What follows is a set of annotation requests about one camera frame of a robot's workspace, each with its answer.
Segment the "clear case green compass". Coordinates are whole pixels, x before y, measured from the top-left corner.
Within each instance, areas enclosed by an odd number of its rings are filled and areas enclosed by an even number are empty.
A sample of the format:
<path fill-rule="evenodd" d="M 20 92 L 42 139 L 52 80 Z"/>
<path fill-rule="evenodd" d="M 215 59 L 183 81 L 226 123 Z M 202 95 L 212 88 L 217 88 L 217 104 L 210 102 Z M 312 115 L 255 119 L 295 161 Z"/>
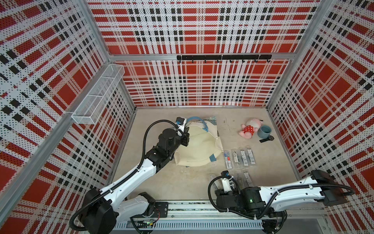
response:
<path fill-rule="evenodd" d="M 244 188 L 244 182 L 243 182 L 243 176 L 241 175 L 241 173 L 236 173 L 235 174 L 235 180 L 237 181 L 238 183 L 238 188 L 239 189 L 243 189 Z"/>

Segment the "cream canvas tote bag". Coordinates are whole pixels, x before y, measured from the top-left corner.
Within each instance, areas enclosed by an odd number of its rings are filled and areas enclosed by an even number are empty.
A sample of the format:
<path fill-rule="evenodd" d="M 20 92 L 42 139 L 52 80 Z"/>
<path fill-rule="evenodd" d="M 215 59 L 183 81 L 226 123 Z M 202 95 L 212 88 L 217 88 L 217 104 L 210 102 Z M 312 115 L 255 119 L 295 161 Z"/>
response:
<path fill-rule="evenodd" d="M 216 117 L 202 119 L 190 117 L 186 125 L 189 129 L 188 146 L 180 146 L 175 154 L 178 166 L 200 167 L 217 160 L 224 151 L 218 132 Z"/>

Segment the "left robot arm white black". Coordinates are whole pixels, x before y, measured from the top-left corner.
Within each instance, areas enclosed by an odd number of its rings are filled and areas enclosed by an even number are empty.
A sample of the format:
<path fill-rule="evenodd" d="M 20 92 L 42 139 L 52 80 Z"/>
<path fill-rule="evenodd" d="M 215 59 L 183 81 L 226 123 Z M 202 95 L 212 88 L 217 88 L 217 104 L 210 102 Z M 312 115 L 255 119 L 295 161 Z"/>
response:
<path fill-rule="evenodd" d="M 141 161 L 127 174 L 108 186 L 91 189 L 84 197 L 83 205 L 69 220 L 69 227 L 78 232 L 109 234 L 121 219 L 145 213 L 153 199 L 143 193 L 132 200 L 126 197 L 145 180 L 158 173 L 174 157 L 181 146 L 188 146 L 190 135 L 187 119 L 178 117 L 172 128 L 165 129 L 158 143 L 146 151 L 147 134 L 144 135 Z"/>

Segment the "clear case barcode label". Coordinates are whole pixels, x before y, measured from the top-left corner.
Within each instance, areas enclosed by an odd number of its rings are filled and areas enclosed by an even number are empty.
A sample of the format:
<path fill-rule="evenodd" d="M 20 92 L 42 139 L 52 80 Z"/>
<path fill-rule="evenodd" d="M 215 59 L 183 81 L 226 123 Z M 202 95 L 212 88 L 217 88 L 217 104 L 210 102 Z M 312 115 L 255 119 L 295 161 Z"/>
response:
<path fill-rule="evenodd" d="M 248 186 L 249 187 L 253 187 L 254 185 L 253 185 L 252 179 L 251 179 L 248 171 L 244 171 L 243 175 L 244 175 L 244 177 L 246 179 L 246 182 L 247 182 Z"/>

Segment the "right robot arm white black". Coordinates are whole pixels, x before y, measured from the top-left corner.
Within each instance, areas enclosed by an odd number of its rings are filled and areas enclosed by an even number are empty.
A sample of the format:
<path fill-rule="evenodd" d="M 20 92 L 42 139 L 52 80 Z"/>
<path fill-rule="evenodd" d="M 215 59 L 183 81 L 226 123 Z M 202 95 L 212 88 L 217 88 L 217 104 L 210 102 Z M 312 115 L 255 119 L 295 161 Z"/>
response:
<path fill-rule="evenodd" d="M 310 176 L 293 183 L 243 189 L 228 171 L 223 171 L 211 180 L 207 192 L 211 205 L 220 213 L 233 213 L 253 220 L 276 217 L 300 204 L 345 204 L 346 197 L 356 193 L 355 189 L 336 183 L 322 170 L 313 170 Z"/>

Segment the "clear compass case gold label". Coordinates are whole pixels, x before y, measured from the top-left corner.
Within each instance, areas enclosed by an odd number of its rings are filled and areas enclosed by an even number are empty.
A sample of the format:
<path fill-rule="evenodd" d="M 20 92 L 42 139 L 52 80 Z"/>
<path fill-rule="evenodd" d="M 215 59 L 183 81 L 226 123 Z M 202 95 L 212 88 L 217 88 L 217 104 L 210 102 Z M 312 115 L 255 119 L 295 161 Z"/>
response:
<path fill-rule="evenodd" d="M 238 151 L 238 149 L 231 149 L 231 156 L 233 160 L 233 167 L 238 170 L 242 169 L 242 163 L 239 157 L 240 152 Z"/>

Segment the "clear compass case red label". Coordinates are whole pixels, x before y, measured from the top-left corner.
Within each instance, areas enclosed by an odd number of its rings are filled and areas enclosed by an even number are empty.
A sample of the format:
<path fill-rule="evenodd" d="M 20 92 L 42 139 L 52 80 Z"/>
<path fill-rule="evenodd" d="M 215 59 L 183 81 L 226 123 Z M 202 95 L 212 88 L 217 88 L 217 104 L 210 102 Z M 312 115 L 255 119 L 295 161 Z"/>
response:
<path fill-rule="evenodd" d="M 223 151 L 223 153 L 224 153 L 224 160 L 225 160 L 226 168 L 228 170 L 233 169 L 232 161 L 231 161 L 231 157 L 230 157 L 230 152 L 229 151 Z"/>

